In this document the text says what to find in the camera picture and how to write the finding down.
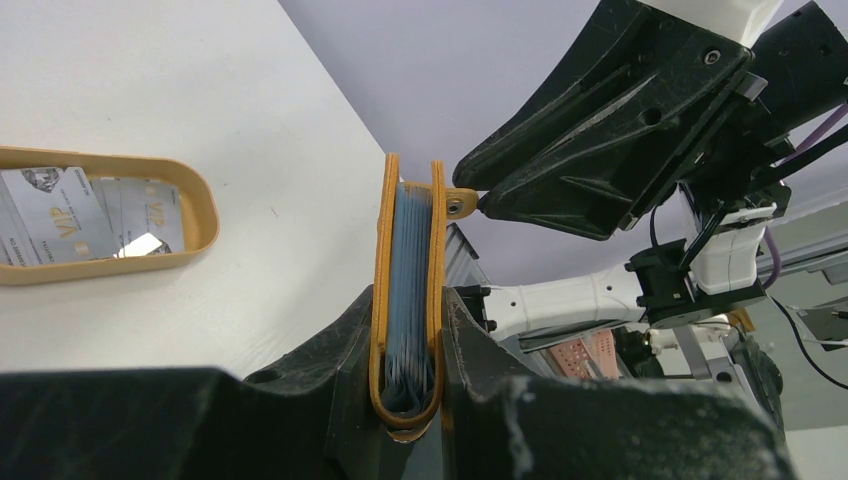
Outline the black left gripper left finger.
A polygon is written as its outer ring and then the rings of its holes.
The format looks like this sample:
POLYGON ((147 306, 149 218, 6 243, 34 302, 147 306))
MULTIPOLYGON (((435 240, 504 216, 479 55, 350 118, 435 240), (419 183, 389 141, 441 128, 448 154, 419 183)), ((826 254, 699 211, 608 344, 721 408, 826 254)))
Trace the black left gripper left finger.
POLYGON ((9 373, 5 479, 371 479, 372 293, 245 379, 217 368, 9 373))

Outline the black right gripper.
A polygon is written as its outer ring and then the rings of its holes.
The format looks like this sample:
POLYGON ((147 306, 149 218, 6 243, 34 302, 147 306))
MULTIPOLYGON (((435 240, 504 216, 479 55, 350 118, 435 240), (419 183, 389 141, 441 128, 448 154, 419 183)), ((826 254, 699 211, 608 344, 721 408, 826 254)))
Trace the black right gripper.
POLYGON ((808 2, 755 41, 765 1, 602 1, 526 103, 456 166, 479 210, 604 241, 677 184, 705 215, 808 157, 788 136, 845 100, 847 41, 808 2))

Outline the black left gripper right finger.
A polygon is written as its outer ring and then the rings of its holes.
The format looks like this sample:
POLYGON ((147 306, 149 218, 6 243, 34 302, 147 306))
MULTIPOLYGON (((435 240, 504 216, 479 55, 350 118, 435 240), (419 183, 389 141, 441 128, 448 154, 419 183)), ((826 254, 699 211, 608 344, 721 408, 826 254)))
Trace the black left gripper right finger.
POLYGON ((783 435, 727 386, 545 378, 443 295, 448 479, 791 479, 783 435))

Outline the orange leather card holder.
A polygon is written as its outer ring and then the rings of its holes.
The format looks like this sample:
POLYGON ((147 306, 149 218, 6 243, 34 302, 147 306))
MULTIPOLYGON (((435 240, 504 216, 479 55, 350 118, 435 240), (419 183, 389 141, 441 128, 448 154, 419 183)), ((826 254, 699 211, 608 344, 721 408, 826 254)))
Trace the orange leather card holder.
POLYGON ((449 222, 476 210, 477 192, 450 188, 444 165, 427 183, 400 176, 400 158, 385 159, 377 221, 368 392, 389 437, 410 444, 428 430, 445 384, 442 345, 449 222))

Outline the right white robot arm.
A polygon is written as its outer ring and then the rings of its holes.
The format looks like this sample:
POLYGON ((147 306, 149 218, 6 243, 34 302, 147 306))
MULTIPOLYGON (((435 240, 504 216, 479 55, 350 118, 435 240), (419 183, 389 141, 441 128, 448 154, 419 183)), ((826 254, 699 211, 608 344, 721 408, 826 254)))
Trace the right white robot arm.
POLYGON ((456 166, 486 217, 596 240, 682 198, 684 236, 582 277, 494 287, 497 339, 708 321, 760 301, 786 180, 844 145, 847 37, 815 2, 602 1, 525 104, 456 166))

